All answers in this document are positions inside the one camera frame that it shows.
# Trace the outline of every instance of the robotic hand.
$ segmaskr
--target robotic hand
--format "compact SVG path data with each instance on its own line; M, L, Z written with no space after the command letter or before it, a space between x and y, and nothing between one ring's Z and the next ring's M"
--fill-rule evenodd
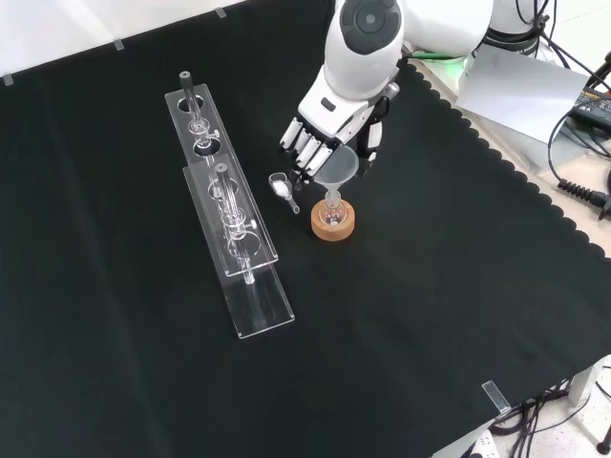
M296 187L356 135L365 168L375 160L382 117L399 92L394 78L403 39L401 0L338 0L325 65L280 142L294 155L289 178Z
M308 183L355 136L367 168L382 140L381 119L399 92L394 79L404 40L416 49L467 55L481 43L493 6L510 2L336 0L325 65L280 142L295 156L290 180L297 188Z

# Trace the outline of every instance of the table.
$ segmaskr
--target table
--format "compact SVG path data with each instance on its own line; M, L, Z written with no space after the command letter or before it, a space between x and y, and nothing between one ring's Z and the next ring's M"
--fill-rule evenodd
M343 188L346 243L273 196L323 62L318 5L248 2L0 88L0 454L424 457L497 414L482 384L515 405L611 352L611 266L409 68L385 150ZM163 99L184 70L210 88L296 315L246 342Z

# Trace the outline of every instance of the robot finger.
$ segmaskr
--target robot finger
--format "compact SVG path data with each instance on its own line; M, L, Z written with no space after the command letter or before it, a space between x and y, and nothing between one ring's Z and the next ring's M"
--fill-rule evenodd
M294 117L290 125L288 126L288 129L286 129L283 138L280 140L280 146L285 150L290 150L293 143L295 143L297 135L299 135L303 127L304 123Z

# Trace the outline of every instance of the clear plastic panel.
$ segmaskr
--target clear plastic panel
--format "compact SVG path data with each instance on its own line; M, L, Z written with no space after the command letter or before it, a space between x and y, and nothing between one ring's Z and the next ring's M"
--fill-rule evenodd
M212 97L205 85L193 87L188 73L180 78L184 90L165 98L189 164L185 178L223 295L243 339L295 317L273 267L278 254Z

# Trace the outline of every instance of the white paper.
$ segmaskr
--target white paper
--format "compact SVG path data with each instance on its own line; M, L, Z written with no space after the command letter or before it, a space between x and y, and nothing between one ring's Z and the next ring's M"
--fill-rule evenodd
M586 75L484 45L456 105L547 143L586 81Z

